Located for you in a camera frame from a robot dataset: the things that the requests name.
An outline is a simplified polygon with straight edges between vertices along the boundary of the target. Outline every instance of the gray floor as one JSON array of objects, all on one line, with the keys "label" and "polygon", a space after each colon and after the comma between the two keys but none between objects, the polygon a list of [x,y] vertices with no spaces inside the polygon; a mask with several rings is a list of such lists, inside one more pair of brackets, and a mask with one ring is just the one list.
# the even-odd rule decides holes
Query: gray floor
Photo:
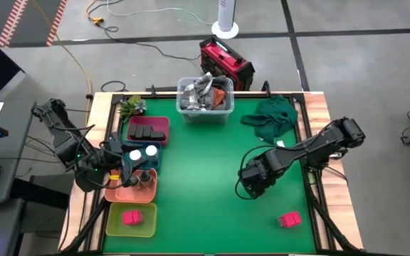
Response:
[{"label": "gray floor", "polygon": [[[410,28],[410,1],[401,0],[295,0],[289,1],[296,31]],[[69,1],[61,21],[62,39],[104,38],[83,15],[87,3]],[[183,7],[205,21],[216,19],[215,1],[126,0],[111,6],[118,13],[143,9]],[[105,8],[96,11],[106,24],[119,26],[118,37],[175,36],[208,33],[209,27],[189,14],[173,11],[113,17]],[[277,0],[238,1],[236,21],[244,32],[287,31]],[[288,38],[238,39],[227,42],[256,68],[252,90],[269,80],[274,90],[301,90]],[[354,210],[364,247],[370,252],[410,255],[410,147],[399,136],[409,123],[410,34],[299,38],[311,90],[324,91],[333,118],[355,118],[367,135],[366,142],[344,158]],[[199,54],[197,41],[155,43],[164,52],[189,58]],[[108,80],[122,80],[129,90],[151,84],[175,86],[182,77],[200,75],[199,61],[164,58],[151,48],[105,44],[71,46],[84,65],[95,91]],[[75,63],[60,47],[9,48],[29,77],[5,99],[30,98],[39,103],[50,97],[68,107],[85,108],[88,89]],[[84,114],[71,119],[84,125]],[[49,138],[42,124],[33,121],[30,134]],[[38,154],[26,151],[27,155]],[[55,165],[23,163],[37,175],[60,174]],[[53,252],[58,241],[28,236],[21,255]]]}]

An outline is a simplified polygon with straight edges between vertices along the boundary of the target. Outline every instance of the red cube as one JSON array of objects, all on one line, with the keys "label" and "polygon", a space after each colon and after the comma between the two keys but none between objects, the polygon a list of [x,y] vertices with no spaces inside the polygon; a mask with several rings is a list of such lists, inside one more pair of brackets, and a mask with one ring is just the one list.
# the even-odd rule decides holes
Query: red cube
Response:
[{"label": "red cube", "polygon": [[139,210],[129,210],[122,214],[124,225],[136,225],[142,222],[142,213]]},{"label": "red cube", "polygon": [[278,218],[279,225],[283,228],[295,227],[302,223],[302,218],[297,211],[286,213]]}]

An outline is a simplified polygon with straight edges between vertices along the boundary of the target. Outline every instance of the blue tray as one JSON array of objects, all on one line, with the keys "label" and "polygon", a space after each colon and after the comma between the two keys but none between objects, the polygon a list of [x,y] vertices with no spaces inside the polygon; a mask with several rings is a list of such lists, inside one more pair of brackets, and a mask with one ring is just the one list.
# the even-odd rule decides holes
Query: blue tray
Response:
[{"label": "blue tray", "polygon": [[[151,168],[156,169],[156,172],[159,173],[159,165],[161,164],[161,144],[159,142],[136,142],[136,141],[131,141],[131,143],[133,144],[139,144],[142,145],[142,148],[139,149],[140,153],[142,153],[143,158],[147,158],[147,153],[145,153],[145,149],[149,146],[149,145],[153,145],[157,148],[158,156],[157,156],[157,163],[153,164],[152,162],[148,161],[146,164],[142,165],[142,167],[139,168],[139,170],[150,170]],[[129,152],[127,152],[125,154],[125,158],[127,160],[129,160],[129,162],[131,164],[134,164],[134,161],[131,160],[131,158],[129,158]]]}]

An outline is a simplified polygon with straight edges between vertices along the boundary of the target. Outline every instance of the green plant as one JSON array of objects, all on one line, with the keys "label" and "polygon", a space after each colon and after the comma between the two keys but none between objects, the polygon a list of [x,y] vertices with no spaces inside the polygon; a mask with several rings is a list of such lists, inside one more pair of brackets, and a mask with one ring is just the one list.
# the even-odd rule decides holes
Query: green plant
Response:
[{"label": "green plant", "polygon": [[147,103],[139,95],[131,96],[127,101],[120,102],[120,116],[126,122],[133,115],[147,111]]}]

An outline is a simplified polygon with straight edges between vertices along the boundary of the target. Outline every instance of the green towel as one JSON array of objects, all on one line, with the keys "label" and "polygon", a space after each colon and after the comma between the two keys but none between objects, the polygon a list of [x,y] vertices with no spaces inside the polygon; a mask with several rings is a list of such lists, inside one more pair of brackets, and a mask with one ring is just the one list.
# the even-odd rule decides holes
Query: green towel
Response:
[{"label": "green towel", "polygon": [[242,124],[254,127],[257,137],[274,144],[273,139],[288,131],[297,123],[297,110],[281,96],[259,102],[255,114],[242,116]]}]

